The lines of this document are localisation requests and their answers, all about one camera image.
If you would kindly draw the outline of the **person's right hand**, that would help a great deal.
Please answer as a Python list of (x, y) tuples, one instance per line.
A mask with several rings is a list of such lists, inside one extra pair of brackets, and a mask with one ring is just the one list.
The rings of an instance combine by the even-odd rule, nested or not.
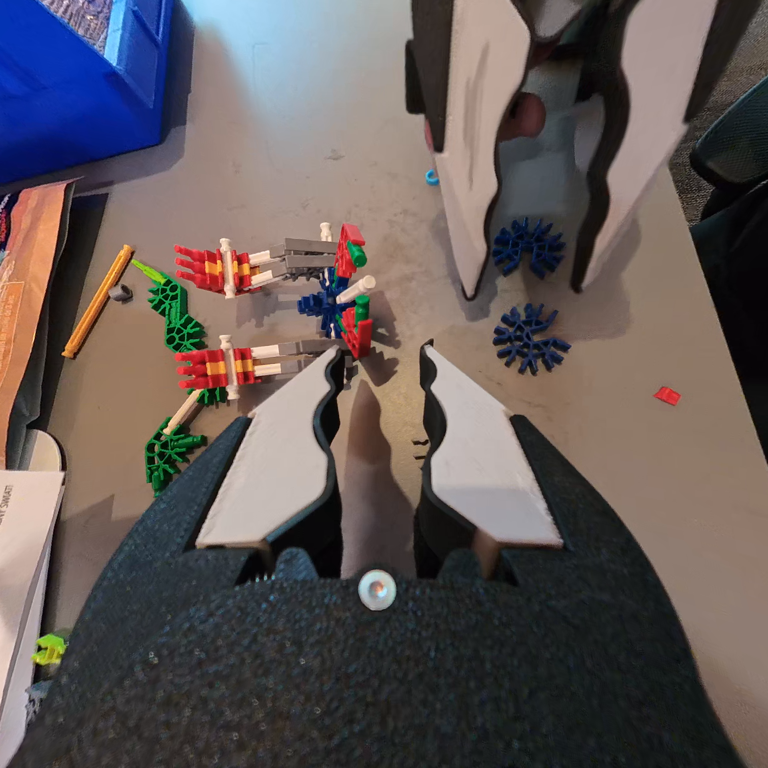
[(536, 138), (543, 130), (545, 116), (545, 106), (539, 96), (524, 91), (519, 93), (500, 124), (497, 141)]

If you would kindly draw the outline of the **long yellow rod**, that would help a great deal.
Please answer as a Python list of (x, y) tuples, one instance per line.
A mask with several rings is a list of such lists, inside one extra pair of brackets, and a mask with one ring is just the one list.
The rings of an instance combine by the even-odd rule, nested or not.
[(67, 341), (61, 353), (63, 358), (72, 360), (79, 354), (84, 342), (110, 298), (110, 290), (118, 284), (119, 279), (125, 272), (134, 253), (135, 249), (132, 246), (128, 244), (122, 246), (106, 276), (101, 281), (101, 285), (97, 289), (87, 309)]

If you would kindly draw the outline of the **clear plastic bag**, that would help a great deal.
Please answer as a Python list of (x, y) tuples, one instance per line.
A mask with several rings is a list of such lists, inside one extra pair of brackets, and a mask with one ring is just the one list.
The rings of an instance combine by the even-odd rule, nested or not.
[(90, 44), (99, 46), (105, 41), (113, 1), (42, 1), (42, 4)]

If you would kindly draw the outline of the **blue plastic bin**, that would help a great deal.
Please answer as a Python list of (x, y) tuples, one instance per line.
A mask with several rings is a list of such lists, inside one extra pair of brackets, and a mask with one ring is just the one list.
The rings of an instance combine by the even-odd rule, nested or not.
[(162, 141), (174, 2), (105, 5), (100, 52), (43, 2), (2, 2), (2, 184)]

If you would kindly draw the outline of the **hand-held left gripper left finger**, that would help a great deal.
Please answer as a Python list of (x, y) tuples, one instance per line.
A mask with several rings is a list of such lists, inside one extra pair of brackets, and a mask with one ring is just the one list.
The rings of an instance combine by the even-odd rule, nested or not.
[(198, 534), (198, 549), (274, 548), (338, 489), (331, 445), (340, 427), (342, 349), (331, 345), (254, 408)]

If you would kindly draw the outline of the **colourful construction toy model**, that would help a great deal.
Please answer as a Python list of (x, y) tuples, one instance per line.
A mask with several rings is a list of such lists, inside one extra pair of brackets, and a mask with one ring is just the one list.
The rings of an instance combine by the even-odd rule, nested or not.
[(370, 293), (376, 280), (372, 275), (353, 279), (367, 264), (365, 245), (357, 225), (343, 223), (335, 238), (332, 225), (325, 222), (317, 240), (287, 237), (258, 253), (239, 252), (227, 238), (215, 251), (176, 246), (176, 264), (183, 267), (177, 276), (228, 300), (287, 282), (317, 282), (317, 291), (298, 298), (296, 309), (320, 323), (316, 339), (243, 347), (223, 334), (211, 350), (177, 352), (175, 359), (182, 363), (180, 386), (215, 390), (235, 401), (245, 386), (300, 372), (335, 345), (353, 360), (368, 357), (373, 328)]

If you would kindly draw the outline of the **person's torso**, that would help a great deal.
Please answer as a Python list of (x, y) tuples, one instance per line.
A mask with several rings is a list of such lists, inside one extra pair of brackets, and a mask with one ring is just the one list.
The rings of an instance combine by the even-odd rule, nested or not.
[(767, 454), (767, 182), (713, 192), (690, 228), (740, 385)]

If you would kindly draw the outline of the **brown plastic bag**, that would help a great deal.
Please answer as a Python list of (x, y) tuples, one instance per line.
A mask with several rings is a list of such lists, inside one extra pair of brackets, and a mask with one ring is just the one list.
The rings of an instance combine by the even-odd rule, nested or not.
[(1, 469), (17, 469), (28, 426), (40, 415), (49, 284), (67, 236), (74, 180), (2, 196)]

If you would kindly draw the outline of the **toy models instruction sheet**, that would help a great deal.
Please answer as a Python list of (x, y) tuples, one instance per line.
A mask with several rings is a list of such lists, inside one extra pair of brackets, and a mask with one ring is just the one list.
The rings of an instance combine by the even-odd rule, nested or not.
[(1, 473), (1, 766), (26, 730), (52, 534), (65, 474)]

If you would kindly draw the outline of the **dark grey sheet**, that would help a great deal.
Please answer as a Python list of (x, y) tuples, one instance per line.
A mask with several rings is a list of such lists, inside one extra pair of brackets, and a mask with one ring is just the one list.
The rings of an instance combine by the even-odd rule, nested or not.
[(27, 429), (48, 427), (64, 364), (61, 353), (74, 331), (108, 197), (101, 192), (68, 198), (68, 220), (58, 236), (32, 352), (9, 416), (8, 469), (20, 468)]

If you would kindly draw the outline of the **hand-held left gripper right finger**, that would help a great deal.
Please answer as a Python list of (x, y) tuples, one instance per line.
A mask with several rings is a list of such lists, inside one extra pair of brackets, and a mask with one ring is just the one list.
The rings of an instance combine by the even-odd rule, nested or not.
[(512, 414), (425, 342), (418, 355), (428, 451), (416, 517), (430, 549), (564, 542), (514, 430)]

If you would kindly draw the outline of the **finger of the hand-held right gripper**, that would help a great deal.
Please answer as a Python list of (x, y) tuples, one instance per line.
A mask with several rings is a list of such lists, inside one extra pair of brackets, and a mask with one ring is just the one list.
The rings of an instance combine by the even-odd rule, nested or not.
[(458, 277), (473, 299), (498, 192), (497, 134), (522, 85), (531, 33), (513, 2), (454, 2), (446, 99), (446, 219)]
[(613, 93), (588, 169), (589, 206), (574, 252), (571, 287), (600, 274), (658, 171), (683, 137), (716, 1), (645, 1), (621, 20)]

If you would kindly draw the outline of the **black office chair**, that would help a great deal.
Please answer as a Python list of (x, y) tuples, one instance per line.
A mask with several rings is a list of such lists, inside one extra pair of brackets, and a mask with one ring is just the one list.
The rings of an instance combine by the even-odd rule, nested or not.
[(696, 142), (690, 165), (713, 191), (702, 219), (767, 178), (767, 78), (736, 100)]

